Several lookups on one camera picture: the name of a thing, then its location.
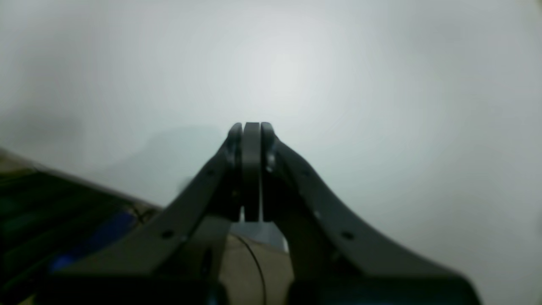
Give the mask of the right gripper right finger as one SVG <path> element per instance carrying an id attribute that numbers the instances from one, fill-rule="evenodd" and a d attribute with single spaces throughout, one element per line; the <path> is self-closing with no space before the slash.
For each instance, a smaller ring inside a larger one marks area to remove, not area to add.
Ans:
<path id="1" fill-rule="evenodd" d="M 465 276 L 362 220 L 310 164 L 260 123 L 263 218 L 290 248 L 289 305 L 479 305 Z"/>

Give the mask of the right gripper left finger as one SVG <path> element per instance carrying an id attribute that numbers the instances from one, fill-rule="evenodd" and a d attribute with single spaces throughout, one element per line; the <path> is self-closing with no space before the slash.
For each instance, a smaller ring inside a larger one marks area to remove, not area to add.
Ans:
<path id="1" fill-rule="evenodd" d="M 55 272 L 38 305 L 227 305 L 218 279 L 244 207 L 242 155 L 252 123 L 236 123 L 184 191 L 143 227 Z"/>

